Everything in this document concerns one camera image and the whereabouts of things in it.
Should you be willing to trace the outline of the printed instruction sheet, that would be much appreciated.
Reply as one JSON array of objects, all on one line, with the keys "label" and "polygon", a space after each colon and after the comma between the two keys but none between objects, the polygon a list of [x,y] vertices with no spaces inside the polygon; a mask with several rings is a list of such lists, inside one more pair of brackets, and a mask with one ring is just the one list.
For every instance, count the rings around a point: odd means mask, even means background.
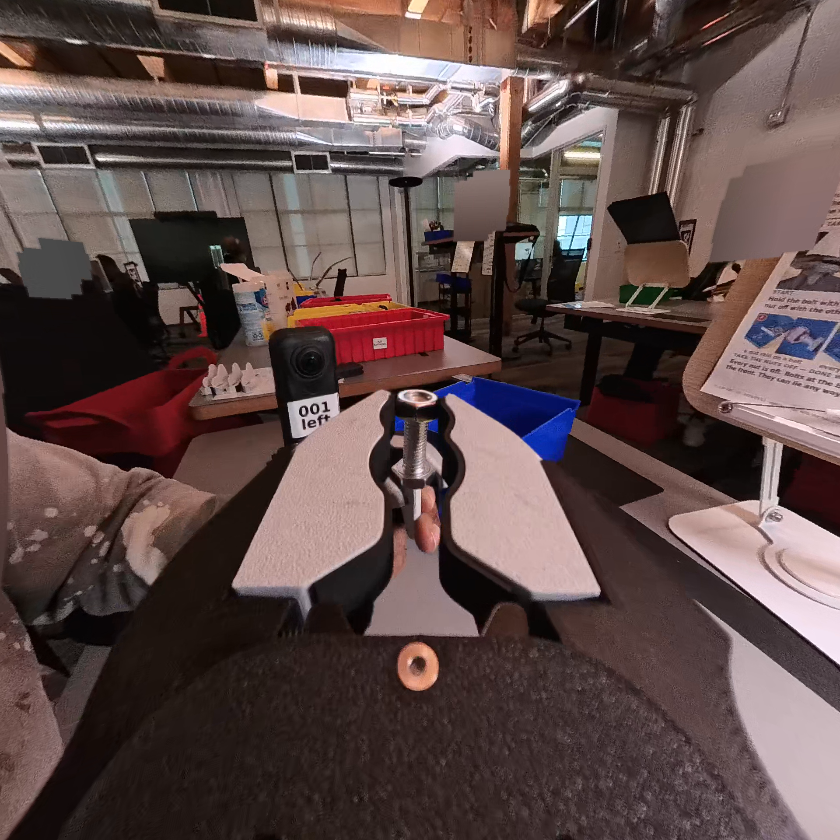
[{"label": "printed instruction sheet", "polygon": [[814,246],[780,258],[702,392],[838,417],[838,199]]}]

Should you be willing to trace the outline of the yellow plastic tray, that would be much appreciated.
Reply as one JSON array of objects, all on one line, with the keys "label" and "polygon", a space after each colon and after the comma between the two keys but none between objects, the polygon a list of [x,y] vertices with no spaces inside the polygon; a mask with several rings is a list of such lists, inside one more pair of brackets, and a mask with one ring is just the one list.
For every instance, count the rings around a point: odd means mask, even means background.
[{"label": "yellow plastic tray", "polygon": [[394,301],[331,302],[317,307],[300,307],[287,318],[289,328],[302,326],[305,321],[318,321],[375,312],[409,309],[406,304]]}]

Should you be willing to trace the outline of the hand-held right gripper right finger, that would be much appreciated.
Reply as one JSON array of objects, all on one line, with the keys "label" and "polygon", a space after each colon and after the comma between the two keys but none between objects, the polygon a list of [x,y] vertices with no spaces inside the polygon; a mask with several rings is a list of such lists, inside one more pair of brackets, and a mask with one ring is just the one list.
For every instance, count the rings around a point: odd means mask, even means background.
[{"label": "hand-held right gripper right finger", "polygon": [[483,624],[501,603],[593,602],[602,587],[542,459],[456,395],[440,409],[444,482],[438,573],[447,595]]}]

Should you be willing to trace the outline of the red plastic crate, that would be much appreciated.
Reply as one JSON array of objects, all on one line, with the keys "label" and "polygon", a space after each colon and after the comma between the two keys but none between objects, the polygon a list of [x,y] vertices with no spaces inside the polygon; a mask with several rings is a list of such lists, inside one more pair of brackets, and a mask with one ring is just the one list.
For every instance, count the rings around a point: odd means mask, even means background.
[{"label": "red plastic crate", "polygon": [[387,360],[444,348],[448,315],[409,308],[305,321],[331,332],[338,364]]}]

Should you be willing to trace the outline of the black floor lamp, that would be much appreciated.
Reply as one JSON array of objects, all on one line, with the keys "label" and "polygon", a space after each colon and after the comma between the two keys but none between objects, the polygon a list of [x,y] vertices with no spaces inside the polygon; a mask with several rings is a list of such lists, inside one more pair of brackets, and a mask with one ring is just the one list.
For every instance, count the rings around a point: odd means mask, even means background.
[{"label": "black floor lamp", "polygon": [[423,179],[416,175],[399,175],[389,180],[389,186],[402,195],[403,237],[406,257],[406,284],[409,305],[416,306],[416,290],[413,267],[413,225],[411,208],[411,191],[423,183]]}]

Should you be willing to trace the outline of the blue plastic bin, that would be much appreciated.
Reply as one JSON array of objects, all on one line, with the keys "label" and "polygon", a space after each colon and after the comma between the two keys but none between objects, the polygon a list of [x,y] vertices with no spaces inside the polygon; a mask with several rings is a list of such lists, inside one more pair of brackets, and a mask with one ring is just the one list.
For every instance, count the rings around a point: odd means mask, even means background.
[{"label": "blue plastic bin", "polygon": [[435,392],[457,396],[522,439],[542,460],[562,460],[580,402],[529,388],[475,377]]}]

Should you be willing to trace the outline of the storage shelf with blue bins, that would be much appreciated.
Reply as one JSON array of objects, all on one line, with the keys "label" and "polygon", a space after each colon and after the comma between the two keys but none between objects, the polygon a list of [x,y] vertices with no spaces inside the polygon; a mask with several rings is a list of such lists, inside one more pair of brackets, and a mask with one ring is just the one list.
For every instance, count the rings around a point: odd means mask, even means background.
[{"label": "storage shelf with blue bins", "polygon": [[423,220],[423,244],[437,261],[435,282],[440,311],[448,315],[447,335],[462,343],[472,340],[472,283],[469,272],[476,243],[457,241],[452,230],[436,220]]}]

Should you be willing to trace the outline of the wooden office desk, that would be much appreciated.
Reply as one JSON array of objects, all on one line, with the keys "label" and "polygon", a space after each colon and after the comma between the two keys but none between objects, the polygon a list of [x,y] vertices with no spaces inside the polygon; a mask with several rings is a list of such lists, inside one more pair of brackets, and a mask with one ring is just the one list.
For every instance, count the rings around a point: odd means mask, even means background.
[{"label": "wooden office desk", "polygon": [[550,312],[564,316],[564,326],[586,335],[579,400],[590,405],[599,383],[599,364],[604,340],[633,346],[623,375],[639,382],[651,382],[665,353],[691,356],[701,336],[716,317],[710,302],[667,301],[654,308],[624,308],[592,303],[549,304]]}]

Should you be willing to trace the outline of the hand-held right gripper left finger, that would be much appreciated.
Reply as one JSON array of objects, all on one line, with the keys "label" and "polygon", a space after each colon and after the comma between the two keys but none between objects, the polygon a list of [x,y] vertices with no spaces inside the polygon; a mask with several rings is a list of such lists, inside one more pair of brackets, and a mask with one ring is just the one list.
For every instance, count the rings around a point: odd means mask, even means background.
[{"label": "hand-held right gripper left finger", "polygon": [[233,580],[237,595],[346,614],[372,609],[393,572],[394,396],[378,391],[300,443]]}]

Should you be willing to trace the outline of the silver hex bolt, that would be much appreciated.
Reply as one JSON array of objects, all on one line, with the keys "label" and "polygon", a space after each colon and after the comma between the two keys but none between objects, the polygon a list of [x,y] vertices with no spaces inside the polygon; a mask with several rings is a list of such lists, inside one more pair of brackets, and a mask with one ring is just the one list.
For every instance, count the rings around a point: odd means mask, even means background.
[{"label": "silver hex bolt", "polygon": [[443,457],[429,446],[428,421],[403,420],[402,453],[392,465],[392,475],[404,490],[434,485],[443,474]]}]

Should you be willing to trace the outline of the wooden support post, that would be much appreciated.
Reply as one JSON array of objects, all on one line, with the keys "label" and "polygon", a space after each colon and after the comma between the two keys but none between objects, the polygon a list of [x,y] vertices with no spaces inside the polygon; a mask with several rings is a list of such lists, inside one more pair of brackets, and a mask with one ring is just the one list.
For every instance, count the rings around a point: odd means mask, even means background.
[{"label": "wooden support post", "polygon": [[[511,76],[500,88],[500,156],[499,167],[509,172],[510,196],[507,223],[518,221],[518,181],[521,162],[522,103],[524,79]],[[497,350],[501,354],[504,338],[510,335],[514,292],[513,274],[516,267],[515,244],[502,240],[501,267],[505,277],[498,286],[497,297]]]}]

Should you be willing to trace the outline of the person's left hand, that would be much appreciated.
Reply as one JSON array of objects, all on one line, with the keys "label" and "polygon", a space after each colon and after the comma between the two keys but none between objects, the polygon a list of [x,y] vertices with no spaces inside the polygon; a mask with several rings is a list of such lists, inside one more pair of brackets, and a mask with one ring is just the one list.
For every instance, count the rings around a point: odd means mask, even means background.
[{"label": "person's left hand", "polygon": [[419,513],[413,520],[413,536],[409,537],[404,526],[396,526],[393,531],[392,578],[399,575],[406,563],[409,543],[414,544],[426,554],[438,550],[440,541],[440,520],[435,490],[426,486],[415,491],[415,501],[419,503]]}]

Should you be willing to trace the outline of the large black panel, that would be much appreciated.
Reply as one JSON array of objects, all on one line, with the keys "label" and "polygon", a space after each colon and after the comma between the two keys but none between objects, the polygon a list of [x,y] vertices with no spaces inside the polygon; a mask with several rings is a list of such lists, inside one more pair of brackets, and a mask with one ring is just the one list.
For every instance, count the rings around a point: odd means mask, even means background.
[{"label": "large black panel", "polygon": [[1,362],[7,425],[38,434],[27,414],[51,411],[158,369],[102,294],[29,297],[2,285]]}]

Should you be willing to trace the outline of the person's left forearm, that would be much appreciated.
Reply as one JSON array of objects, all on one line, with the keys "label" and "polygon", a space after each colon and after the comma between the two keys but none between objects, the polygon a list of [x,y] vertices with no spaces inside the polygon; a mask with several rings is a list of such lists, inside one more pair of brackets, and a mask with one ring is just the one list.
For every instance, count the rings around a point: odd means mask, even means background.
[{"label": "person's left forearm", "polygon": [[220,500],[143,468],[6,433],[3,591],[24,624],[129,613]]}]

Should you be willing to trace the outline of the black office chair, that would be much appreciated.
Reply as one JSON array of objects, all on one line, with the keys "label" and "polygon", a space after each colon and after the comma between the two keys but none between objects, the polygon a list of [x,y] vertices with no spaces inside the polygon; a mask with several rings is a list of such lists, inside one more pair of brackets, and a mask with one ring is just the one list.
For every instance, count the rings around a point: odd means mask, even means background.
[{"label": "black office chair", "polygon": [[512,344],[513,353],[518,354],[520,347],[531,341],[544,344],[549,354],[553,352],[552,342],[561,343],[567,350],[572,349],[572,341],[547,330],[545,322],[556,315],[555,311],[549,310],[549,305],[575,300],[575,283],[584,255],[585,250],[582,248],[562,251],[560,244],[554,242],[551,268],[543,292],[538,293],[537,297],[517,300],[514,304],[517,311],[529,315],[531,324],[539,328],[517,336]]}]

